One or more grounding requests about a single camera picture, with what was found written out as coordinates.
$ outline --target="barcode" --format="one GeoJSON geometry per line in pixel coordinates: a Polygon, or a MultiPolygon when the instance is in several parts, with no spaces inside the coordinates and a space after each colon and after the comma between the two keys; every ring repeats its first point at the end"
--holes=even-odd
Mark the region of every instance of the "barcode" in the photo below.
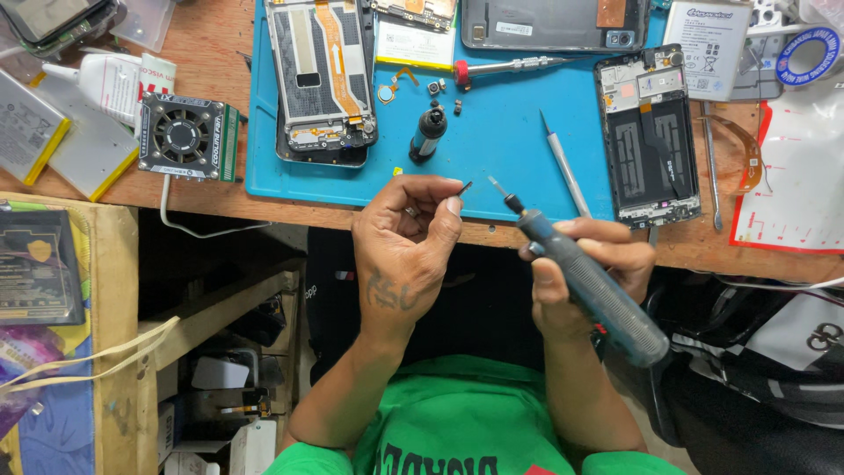
{"type": "Polygon", "coordinates": [[[42,135],[32,134],[30,136],[30,145],[32,145],[36,149],[40,149],[43,144],[44,144],[44,137],[42,135]]]}
{"type": "Polygon", "coordinates": [[[517,25],[515,23],[504,23],[500,21],[495,25],[495,31],[530,36],[533,34],[533,27],[531,25],[517,25]]]}

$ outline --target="blue silicone mat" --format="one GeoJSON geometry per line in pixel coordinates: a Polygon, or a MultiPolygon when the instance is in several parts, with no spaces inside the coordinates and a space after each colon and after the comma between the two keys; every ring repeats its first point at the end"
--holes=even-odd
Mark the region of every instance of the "blue silicone mat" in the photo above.
{"type": "MultiPolygon", "coordinates": [[[[469,63],[509,61],[537,56],[535,52],[470,50],[460,41],[455,59],[469,63]]],[[[665,13],[651,12],[647,46],[660,46],[665,13]]],[[[405,173],[433,173],[474,181],[463,195],[463,216],[515,221],[501,195],[487,180],[494,176],[507,191],[519,195],[529,208],[539,208],[549,219],[577,216],[539,116],[542,107],[549,125],[560,137],[571,168],[598,219],[613,219],[609,175],[603,151],[603,134],[592,68],[600,57],[590,57],[558,68],[476,78],[463,92],[448,74],[414,68],[420,82],[414,87],[407,76],[399,78],[396,99],[376,103],[380,130],[366,164],[358,169],[314,163],[282,161],[275,152],[276,111],[279,90],[269,45],[267,17],[261,3],[255,8],[252,45],[252,90],[249,104],[249,139],[246,148],[246,191],[284,199],[365,206],[392,177],[394,167],[405,173]],[[425,85],[441,77],[448,87],[436,99],[445,107],[448,130],[428,162],[416,166],[408,158],[408,145],[419,115],[430,109],[425,85]],[[463,113],[452,113],[454,100],[463,101],[463,113]]],[[[376,64],[374,88],[391,84],[400,67],[376,64]]]]}

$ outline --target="yellow strap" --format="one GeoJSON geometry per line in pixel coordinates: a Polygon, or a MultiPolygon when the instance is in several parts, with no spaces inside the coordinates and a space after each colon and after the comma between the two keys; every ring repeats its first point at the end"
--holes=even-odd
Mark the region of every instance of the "yellow strap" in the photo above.
{"type": "Polygon", "coordinates": [[[96,354],[91,355],[91,356],[86,357],[86,358],[53,361],[53,362],[44,363],[44,364],[41,364],[39,366],[36,366],[35,368],[32,368],[31,370],[27,371],[26,373],[21,374],[17,378],[12,379],[12,380],[0,385],[0,396],[2,396],[4,394],[11,393],[11,392],[17,392],[17,391],[21,391],[21,390],[30,390],[30,389],[40,388],[42,386],[48,386],[48,385],[58,385],[58,384],[61,384],[61,383],[73,383],[73,382],[76,382],[76,381],[91,381],[91,380],[94,380],[94,379],[102,378],[104,376],[108,376],[109,374],[114,374],[117,371],[124,369],[129,364],[132,364],[132,363],[138,361],[140,358],[142,358],[142,357],[146,356],[147,354],[151,353],[152,351],[154,351],[155,348],[157,348],[162,342],[164,342],[164,340],[167,338],[167,335],[174,328],[176,328],[176,324],[178,324],[178,323],[179,323],[179,317],[173,317],[173,318],[167,320],[162,326],[159,326],[158,328],[156,328],[154,330],[150,330],[150,331],[144,333],[143,335],[138,336],[134,340],[132,340],[128,343],[123,343],[120,346],[108,348],[106,350],[103,350],[99,353],[96,353],[96,354]],[[113,368],[108,369],[107,371],[105,371],[103,373],[96,374],[94,376],[57,376],[55,378],[42,378],[42,379],[35,379],[33,381],[29,381],[29,382],[22,383],[22,384],[19,384],[19,385],[14,385],[14,383],[16,383],[16,382],[18,382],[22,379],[29,378],[33,374],[43,373],[44,371],[48,371],[48,370],[51,370],[51,369],[64,368],[64,367],[70,366],[72,364],[82,363],[84,361],[88,361],[88,360],[91,360],[91,359],[102,358],[104,356],[111,355],[111,354],[114,354],[114,353],[125,352],[126,350],[133,348],[133,347],[136,347],[138,344],[143,343],[144,341],[147,341],[150,338],[157,336],[158,334],[161,334],[161,336],[159,336],[159,338],[157,340],[153,341],[152,344],[145,347],[143,350],[136,352],[130,358],[124,359],[119,364],[115,365],[113,368]]]}

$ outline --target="arrow label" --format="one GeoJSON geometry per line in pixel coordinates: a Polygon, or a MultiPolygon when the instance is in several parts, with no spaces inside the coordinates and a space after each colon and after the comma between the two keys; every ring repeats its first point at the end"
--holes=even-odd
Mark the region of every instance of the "arrow label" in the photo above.
{"type": "Polygon", "coordinates": [[[337,74],[342,74],[343,71],[340,70],[340,48],[335,44],[331,46],[331,52],[334,53],[334,69],[337,71],[337,74]]]}

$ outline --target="hand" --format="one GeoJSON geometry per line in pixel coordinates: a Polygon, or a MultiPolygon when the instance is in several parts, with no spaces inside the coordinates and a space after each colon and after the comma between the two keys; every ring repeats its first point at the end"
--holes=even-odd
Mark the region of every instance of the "hand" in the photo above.
{"type": "MultiPolygon", "coordinates": [[[[612,221],[576,218],[561,221],[554,228],[576,239],[583,252],[599,264],[636,303],[647,294],[647,282],[657,261],[648,243],[633,243],[630,229],[612,221]]],[[[592,332],[592,324],[569,302],[569,289],[560,267],[551,259],[536,259],[525,245],[522,259],[533,261],[533,321],[546,340],[579,340],[592,332]]]]}
{"type": "Polygon", "coordinates": [[[352,222],[360,334],[369,343],[403,351],[440,294],[462,230],[463,202],[455,196],[462,187],[435,175],[397,175],[352,222]]]}

